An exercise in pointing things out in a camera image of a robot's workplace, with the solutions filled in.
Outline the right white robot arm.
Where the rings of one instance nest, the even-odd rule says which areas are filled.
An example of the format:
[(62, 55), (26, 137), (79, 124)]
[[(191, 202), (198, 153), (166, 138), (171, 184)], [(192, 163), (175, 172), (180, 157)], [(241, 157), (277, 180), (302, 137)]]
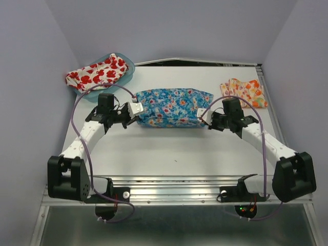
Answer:
[(198, 109), (197, 117), (210, 130), (230, 130), (262, 154), (263, 163), (270, 163), (274, 174), (267, 174), (267, 167), (260, 174), (250, 174), (238, 179), (235, 186), (220, 187), (218, 201), (247, 202), (252, 198), (266, 201), (276, 196), (289, 202), (317, 190), (313, 160), (309, 153), (298, 153), (281, 143), (264, 130), (260, 116), (245, 116), (240, 97), (223, 96), (223, 113), (210, 108)]

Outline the blue floral skirt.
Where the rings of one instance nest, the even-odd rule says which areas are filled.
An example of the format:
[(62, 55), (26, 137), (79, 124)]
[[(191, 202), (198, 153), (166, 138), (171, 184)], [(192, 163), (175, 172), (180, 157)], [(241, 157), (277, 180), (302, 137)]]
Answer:
[(201, 128), (197, 110), (213, 101), (213, 94), (193, 88), (150, 89), (135, 95), (144, 109), (137, 122), (143, 127)]

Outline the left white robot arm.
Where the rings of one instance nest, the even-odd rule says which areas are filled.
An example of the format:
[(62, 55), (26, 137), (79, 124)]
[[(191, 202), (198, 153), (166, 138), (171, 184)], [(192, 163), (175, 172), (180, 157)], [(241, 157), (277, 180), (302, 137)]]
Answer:
[(120, 202), (114, 195), (111, 179), (100, 178), (102, 185), (95, 189), (91, 152), (114, 124), (127, 128), (139, 119), (144, 108), (135, 97), (120, 108), (115, 108), (114, 101), (113, 94), (100, 94), (97, 106), (86, 117), (82, 129), (75, 132), (74, 141), (59, 156), (49, 158), (49, 197), (87, 202), (96, 195), (103, 202)]

